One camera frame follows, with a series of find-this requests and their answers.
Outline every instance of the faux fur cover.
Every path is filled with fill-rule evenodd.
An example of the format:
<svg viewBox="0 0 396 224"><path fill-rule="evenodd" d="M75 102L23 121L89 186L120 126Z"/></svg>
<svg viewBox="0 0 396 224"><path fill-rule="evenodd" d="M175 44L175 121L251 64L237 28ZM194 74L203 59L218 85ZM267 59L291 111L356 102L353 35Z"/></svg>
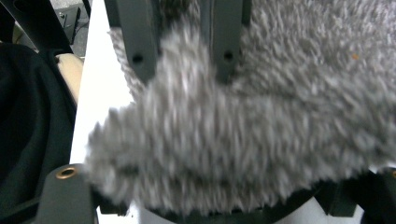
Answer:
<svg viewBox="0 0 396 224"><path fill-rule="evenodd" d="M111 32L135 103L96 126L86 167L115 202L247 211L395 161L396 1L254 0L229 86L184 13L145 88Z"/></svg>

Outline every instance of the gray fur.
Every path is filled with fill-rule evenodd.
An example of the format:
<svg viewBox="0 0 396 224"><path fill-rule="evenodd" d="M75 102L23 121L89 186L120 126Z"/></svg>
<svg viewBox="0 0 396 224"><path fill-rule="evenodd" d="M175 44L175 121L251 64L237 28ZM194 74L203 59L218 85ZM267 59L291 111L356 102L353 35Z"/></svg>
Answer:
<svg viewBox="0 0 396 224"><path fill-rule="evenodd" d="M114 202L248 211L395 161L396 1L253 3L232 85L182 19L136 103L95 127L87 173Z"/></svg>

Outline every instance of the black fabric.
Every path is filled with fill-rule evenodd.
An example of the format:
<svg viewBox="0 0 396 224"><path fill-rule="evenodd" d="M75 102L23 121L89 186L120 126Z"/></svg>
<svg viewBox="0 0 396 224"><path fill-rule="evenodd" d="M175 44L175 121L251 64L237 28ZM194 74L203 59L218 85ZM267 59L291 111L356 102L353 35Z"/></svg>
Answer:
<svg viewBox="0 0 396 224"><path fill-rule="evenodd" d="M39 196L46 175L69 163L77 109L59 53L0 44L0 216Z"/></svg>
<svg viewBox="0 0 396 224"><path fill-rule="evenodd" d="M12 32L14 30L15 20L8 13L6 8L0 3L0 40L3 42L12 42Z"/></svg>

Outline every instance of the dark gray plastic bracket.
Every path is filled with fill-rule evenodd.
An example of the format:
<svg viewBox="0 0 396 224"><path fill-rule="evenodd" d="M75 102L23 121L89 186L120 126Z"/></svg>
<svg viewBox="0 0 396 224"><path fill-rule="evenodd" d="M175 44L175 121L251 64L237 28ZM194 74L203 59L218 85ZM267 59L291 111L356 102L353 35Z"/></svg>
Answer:
<svg viewBox="0 0 396 224"><path fill-rule="evenodd" d="M159 42L159 0L117 0L128 63L143 83L155 75Z"/></svg>
<svg viewBox="0 0 396 224"><path fill-rule="evenodd" d="M200 2L201 33L218 71L217 80L228 83L239 58L242 24L249 24L251 0Z"/></svg>

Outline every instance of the screw hole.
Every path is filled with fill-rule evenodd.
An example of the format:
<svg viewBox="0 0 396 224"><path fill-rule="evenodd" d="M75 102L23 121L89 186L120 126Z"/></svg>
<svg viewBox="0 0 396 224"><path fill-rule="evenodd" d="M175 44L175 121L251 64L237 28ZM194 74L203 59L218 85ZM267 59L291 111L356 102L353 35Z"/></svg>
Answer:
<svg viewBox="0 0 396 224"><path fill-rule="evenodd" d="M134 64L141 64L143 62L143 56L141 54L134 55L134 57L132 58L132 62Z"/></svg>
<svg viewBox="0 0 396 224"><path fill-rule="evenodd" d="M64 168L62 171L58 172L56 174L56 177L58 179L67 179L77 173L77 170L75 167L67 167Z"/></svg>
<svg viewBox="0 0 396 224"><path fill-rule="evenodd" d="M225 60L227 63L230 63L230 62L233 60L233 53L230 52L229 50L225 51L225 52L224 52L224 60Z"/></svg>

